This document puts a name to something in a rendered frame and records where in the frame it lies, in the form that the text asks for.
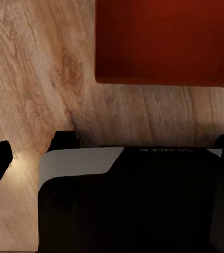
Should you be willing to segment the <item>storage box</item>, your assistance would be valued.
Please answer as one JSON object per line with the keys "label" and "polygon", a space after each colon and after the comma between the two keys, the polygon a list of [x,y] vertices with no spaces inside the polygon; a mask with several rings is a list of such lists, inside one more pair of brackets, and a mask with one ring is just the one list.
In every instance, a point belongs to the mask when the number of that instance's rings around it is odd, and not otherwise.
{"label": "storage box", "polygon": [[224,87],[224,0],[95,0],[96,83]]}

